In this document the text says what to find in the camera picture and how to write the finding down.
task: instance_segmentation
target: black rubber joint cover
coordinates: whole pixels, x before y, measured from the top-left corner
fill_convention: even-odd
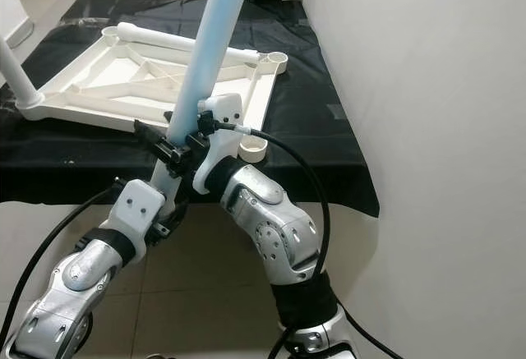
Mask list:
[[[306,329],[335,316],[338,299],[330,287],[327,272],[303,283],[271,285],[281,324]]]

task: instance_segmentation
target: table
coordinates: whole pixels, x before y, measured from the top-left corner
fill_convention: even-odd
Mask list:
[[[119,21],[196,37],[205,0],[76,0],[23,67],[35,87]],[[317,38],[300,2],[245,2],[230,44],[289,56],[264,131],[292,146],[320,176],[331,203],[378,216],[367,164],[345,117]],[[130,133],[47,118],[26,121],[7,85],[0,89],[0,201],[78,204],[114,177],[148,179],[154,157]],[[269,145],[257,165],[294,201],[316,201],[304,172]],[[191,201],[216,201],[190,194]]]

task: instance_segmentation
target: black clamp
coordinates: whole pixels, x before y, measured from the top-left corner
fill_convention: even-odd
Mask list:
[[[133,127],[135,136],[143,146],[166,165],[172,177],[179,177],[187,172],[191,164],[189,147],[177,147],[171,144],[161,131],[141,121],[135,120]]]

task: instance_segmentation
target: white pipe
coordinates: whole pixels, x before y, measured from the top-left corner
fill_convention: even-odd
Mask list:
[[[192,51],[196,46],[194,39],[140,28],[127,22],[119,22],[117,26],[117,36],[120,40],[127,41],[128,43],[156,45],[165,48],[181,49],[183,51]],[[253,49],[230,47],[227,48],[225,57],[255,64],[260,60],[260,54]]]
[[[186,136],[197,131],[197,102],[212,94],[242,3],[243,0],[208,0],[206,3],[196,45],[166,131],[168,140],[175,145],[184,145]],[[180,182],[180,178],[170,177],[164,163],[157,161],[151,184],[166,196],[163,214],[173,208]]]
[[[0,36],[0,72],[15,94],[17,108],[32,108],[44,101],[44,96],[35,89],[2,36]]]

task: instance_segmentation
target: white wall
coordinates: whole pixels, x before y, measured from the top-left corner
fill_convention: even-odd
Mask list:
[[[0,36],[8,41],[10,38],[16,38],[13,43],[17,44],[20,37],[27,36],[28,24],[30,27],[29,18],[20,0],[0,0]],[[25,34],[16,35],[19,29]]]
[[[408,359],[526,357],[526,0],[304,6],[381,204],[349,306]]]

